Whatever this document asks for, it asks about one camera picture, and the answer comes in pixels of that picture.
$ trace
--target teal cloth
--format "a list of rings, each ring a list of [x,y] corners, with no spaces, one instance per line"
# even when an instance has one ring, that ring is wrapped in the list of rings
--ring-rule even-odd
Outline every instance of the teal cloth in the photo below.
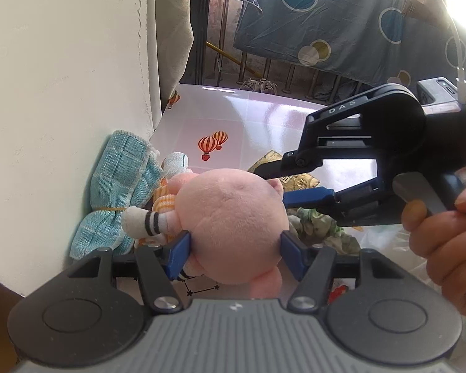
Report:
[[[164,172],[149,142],[122,130],[114,132],[91,178],[88,214],[76,231],[71,258],[78,260],[101,246],[127,254],[133,239],[121,228],[122,211],[101,207],[143,207],[160,184]]]

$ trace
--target white wall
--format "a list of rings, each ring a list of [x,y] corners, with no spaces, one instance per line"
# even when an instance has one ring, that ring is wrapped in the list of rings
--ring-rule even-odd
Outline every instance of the white wall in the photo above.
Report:
[[[152,134],[146,4],[0,0],[0,282],[20,294],[61,270],[108,135]]]

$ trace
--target cable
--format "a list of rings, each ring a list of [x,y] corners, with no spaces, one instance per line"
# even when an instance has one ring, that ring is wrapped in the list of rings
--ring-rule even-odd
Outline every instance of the cable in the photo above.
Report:
[[[454,19],[449,14],[447,9],[447,5],[445,4],[444,0],[438,0],[439,4],[444,8],[445,13],[447,14],[447,18],[449,19],[450,26],[452,28],[452,33],[454,35],[454,42],[456,43],[456,51],[457,51],[457,97],[459,103],[466,105],[466,76],[463,68],[463,50],[461,47],[461,39],[459,38],[459,33],[457,32],[456,24],[454,23]]]

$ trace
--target sneaker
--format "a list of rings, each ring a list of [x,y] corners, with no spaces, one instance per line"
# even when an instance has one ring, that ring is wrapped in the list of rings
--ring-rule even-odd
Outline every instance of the sneaker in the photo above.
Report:
[[[277,88],[278,86],[275,83],[268,81],[265,78],[261,78],[260,90],[263,94],[276,95]]]
[[[244,91],[261,92],[261,84],[257,80],[249,78],[248,81],[244,81],[240,89]]]

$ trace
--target blue gripper pad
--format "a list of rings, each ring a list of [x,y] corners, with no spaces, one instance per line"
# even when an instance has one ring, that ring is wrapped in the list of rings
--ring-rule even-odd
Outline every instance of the blue gripper pad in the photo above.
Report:
[[[283,204],[286,209],[304,207],[315,209],[318,206],[332,204],[335,201],[335,191],[323,186],[310,189],[295,190],[283,194]]]
[[[293,277],[301,281],[310,266],[307,247],[289,231],[281,233],[280,239],[281,258],[287,264]]]
[[[169,280],[178,278],[188,260],[191,238],[192,236],[188,231],[182,231],[171,243],[164,247],[168,251],[167,264],[164,266],[164,271]]]

